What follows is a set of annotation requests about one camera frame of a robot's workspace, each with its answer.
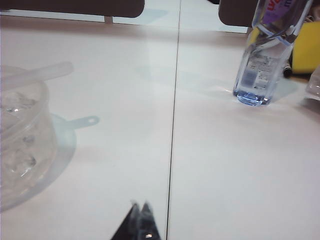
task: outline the white table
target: white table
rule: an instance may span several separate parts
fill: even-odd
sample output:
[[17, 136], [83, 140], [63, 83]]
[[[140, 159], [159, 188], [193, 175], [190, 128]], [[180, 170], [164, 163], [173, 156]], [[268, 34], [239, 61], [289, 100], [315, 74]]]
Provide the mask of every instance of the white table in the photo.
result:
[[151, 204], [165, 238], [177, 38], [175, 28], [1, 17], [1, 64], [73, 64], [70, 75], [47, 81], [54, 120], [99, 120], [74, 130], [67, 146], [57, 136], [70, 154], [53, 165], [69, 163], [1, 214], [2, 239], [107, 240], [131, 201]]
[[1, 64], [73, 64], [47, 82], [54, 121], [99, 120], [58, 136], [50, 184], [1, 214], [2, 239], [107, 240], [134, 200], [164, 240], [168, 197], [169, 240], [320, 237], [319, 104], [285, 80], [270, 106], [239, 103], [246, 35], [197, 27], [189, 13], [210, 19], [205, 1], [182, 0], [178, 30], [176, 3], [150, 26], [1, 17]]
[[179, 32], [170, 240], [320, 238], [320, 103], [285, 79], [267, 107], [238, 102], [245, 40]]

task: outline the plastic water bottle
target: plastic water bottle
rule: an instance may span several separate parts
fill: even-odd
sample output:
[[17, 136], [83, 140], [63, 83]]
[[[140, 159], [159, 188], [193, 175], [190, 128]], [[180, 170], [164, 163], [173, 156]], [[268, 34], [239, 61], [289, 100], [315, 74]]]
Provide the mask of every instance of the plastic water bottle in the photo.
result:
[[233, 94], [248, 105], [269, 104], [312, 0], [259, 0]]

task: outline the bottle label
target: bottle label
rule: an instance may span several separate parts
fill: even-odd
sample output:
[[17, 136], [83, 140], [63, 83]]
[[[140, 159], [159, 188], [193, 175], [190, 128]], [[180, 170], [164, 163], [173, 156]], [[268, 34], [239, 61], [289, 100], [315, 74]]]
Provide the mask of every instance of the bottle label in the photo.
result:
[[267, 0], [263, 24], [270, 24], [285, 15], [295, 3], [295, 0]]
[[275, 58], [258, 54], [252, 56], [244, 70], [241, 85], [246, 88], [265, 89], [276, 65]]

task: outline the barcode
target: barcode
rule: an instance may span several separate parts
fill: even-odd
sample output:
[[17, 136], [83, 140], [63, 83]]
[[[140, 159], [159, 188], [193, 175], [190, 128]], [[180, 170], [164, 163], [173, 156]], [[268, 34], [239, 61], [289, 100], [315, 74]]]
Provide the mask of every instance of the barcode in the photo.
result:
[[257, 75], [258, 73], [256, 71], [246, 69], [243, 73], [241, 85], [247, 88], [252, 88], [256, 81]]

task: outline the purple label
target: purple label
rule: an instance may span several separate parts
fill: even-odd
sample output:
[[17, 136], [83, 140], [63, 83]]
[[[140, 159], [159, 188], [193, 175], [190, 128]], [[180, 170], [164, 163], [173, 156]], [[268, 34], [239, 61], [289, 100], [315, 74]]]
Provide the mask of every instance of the purple label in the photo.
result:
[[285, 15], [295, 0], [268, 0], [262, 19], [263, 24], [270, 24]]

